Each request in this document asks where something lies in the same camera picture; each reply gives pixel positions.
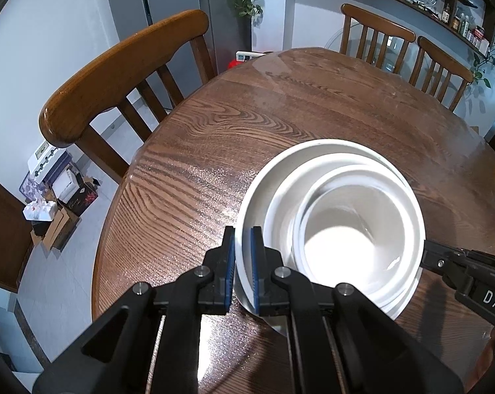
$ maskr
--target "wooden door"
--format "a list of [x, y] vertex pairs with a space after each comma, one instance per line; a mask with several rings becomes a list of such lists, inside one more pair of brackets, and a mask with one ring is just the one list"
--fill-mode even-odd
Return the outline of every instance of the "wooden door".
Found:
[[31, 247], [31, 223], [23, 203], [0, 185], [0, 287], [17, 292], [25, 257]]

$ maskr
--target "chair backrest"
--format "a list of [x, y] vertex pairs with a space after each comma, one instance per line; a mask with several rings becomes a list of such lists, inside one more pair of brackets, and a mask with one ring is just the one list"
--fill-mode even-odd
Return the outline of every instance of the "chair backrest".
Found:
[[215, 77], [204, 41], [209, 19], [201, 10], [188, 10], [151, 25], [116, 44], [94, 59], [47, 101], [39, 115], [39, 128], [57, 147], [75, 143], [111, 178], [120, 183], [129, 165], [89, 125], [99, 114], [117, 107], [145, 141], [151, 130], [127, 95], [136, 88], [158, 122], [167, 115], [146, 78], [155, 71], [167, 89], [173, 108], [183, 95], [167, 68], [175, 52], [190, 42], [202, 83]]
[[377, 58], [377, 63], [375, 66], [382, 69], [384, 63], [384, 57], [386, 55], [387, 42], [390, 37], [399, 37], [404, 39], [402, 43], [401, 51], [397, 60], [395, 62], [395, 67], [393, 73], [398, 74], [401, 70], [402, 62], [404, 56], [406, 56], [406, 51], [408, 45], [415, 41], [415, 33], [407, 28], [400, 26], [395, 22], [383, 18], [375, 13], [371, 13], [367, 10], [361, 9], [360, 7], [353, 6], [351, 4], [343, 4], [340, 8], [342, 13], [345, 15], [344, 18], [344, 30], [342, 34], [342, 42], [340, 44], [340, 53], [346, 55], [348, 52], [348, 41], [349, 32], [351, 27], [351, 19], [355, 19], [358, 23], [362, 25], [362, 34], [360, 35], [359, 48], [357, 50], [357, 58], [363, 59], [364, 56], [364, 46], [366, 44], [367, 30], [371, 28], [373, 30], [373, 36], [371, 38], [371, 45], [369, 52], [367, 53], [366, 62], [373, 64], [373, 58], [375, 56], [375, 49], [377, 48], [377, 39], [379, 33], [383, 33], [384, 37], [382, 39], [382, 45], [379, 51], [379, 57]]
[[432, 80], [434, 74], [436, 63], [439, 64], [439, 70], [435, 75], [435, 80], [433, 81], [431, 89], [429, 89], [430, 95], [435, 96], [435, 93], [437, 93], [437, 88], [441, 81], [443, 70], [446, 69], [446, 71], [448, 72], [437, 94], [437, 99], [439, 102], [442, 102], [444, 99], [444, 94], [448, 89], [449, 80], [452, 75], [459, 76], [463, 79], [461, 86], [455, 93], [453, 101], [451, 101], [451, 104], [449, 106], [449, 110], [453, 111], [457, 106], [457, 104], [459, 103], [459, 100], [461, 99], [464, 93], [464, 89], [466, 89], [466, 86], [472, 81], [474, 81], [473, 74], [468, 68], [466, 68], [460, 62], [453, 59], [453, 57], [451, 57], [445, 51], [437, 47], [426, 37], [419, 36], [419, 38], [417, 39], [417, 44], [419, 45], [419, 53], [417, 55], [415, 66], [413, 67], [412, 75], [409, 78], [409, 83], [412, 86], [416, 85], [417, 79], [419, 78], [419, 74], [421, 73], [421, 67], [422, 67], [422, 62], [424, 61], [424, 55], [428, 54], [428, 56], [432, 60], [432, 63], [429, 66], [428, 73], [424, 77], [424, 83], [422, 85], [422, 91], [424, 93], [426, 93], [428, 90], [429, 83]]

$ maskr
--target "metal bolt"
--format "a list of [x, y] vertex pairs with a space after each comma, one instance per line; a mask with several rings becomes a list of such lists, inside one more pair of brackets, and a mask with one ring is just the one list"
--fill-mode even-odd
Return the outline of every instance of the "metal bolt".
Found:
[[291, 270], [288, 267], [278, 267], [275, 270], [275, 275], [279, 278], [286, 278], [291, 275]]
[[209, 267], [206, 267], [205, 265], [194, 268], [194, 275], [196, 275], [197, 277], [205, 277], [210, 272], [211, 270], [209, 269]]
[[340, 283], [337, 285], [337, 290], [342, 296], [349, 296], [355, 292], [355, 288], [349, 283]]
[[137, 295], [142, 295], [149, 290], [149, 286], [144, 281], [138, 281], [133, 286], [133, 292]]

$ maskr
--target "refrigerator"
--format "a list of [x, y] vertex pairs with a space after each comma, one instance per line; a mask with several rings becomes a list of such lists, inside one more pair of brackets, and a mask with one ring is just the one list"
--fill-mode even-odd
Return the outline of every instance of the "refrigerator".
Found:
[[[251, 50], [251, 19], [237, 15], [233, 0], [109, 0], [109, 5], [120, 40], [181, 11], [203, 10], [210, 22], [204, 38], [218, 73], [226, 70], [237, 51]], [[189, 43], [175, 53], [167, 66], [184, 97], [202, 85]], [[158, 75], [153, 73], [147, 81], [162, 105], [171, 108]]]

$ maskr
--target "wooden table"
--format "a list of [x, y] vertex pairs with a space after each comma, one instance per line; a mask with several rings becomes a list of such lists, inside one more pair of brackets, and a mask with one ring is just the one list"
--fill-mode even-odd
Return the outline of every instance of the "wooden table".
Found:
[[[495, 254], [495, 152], [400, 77], [325, 49], [294, 49], [225, 72], [173, 111], [118, 188], [96, 257], [93, 316], [138, 280], [173, 281], [233, 225], [249, 184], [282, 150], [340, 138], [390, 160], [421, 205], [427, 238]], [[397, 320], [465, 379], [491, 326], [424, 271]], [[237, 300], [205, 317], [201, 392], [288, 393], [286, 339]]]

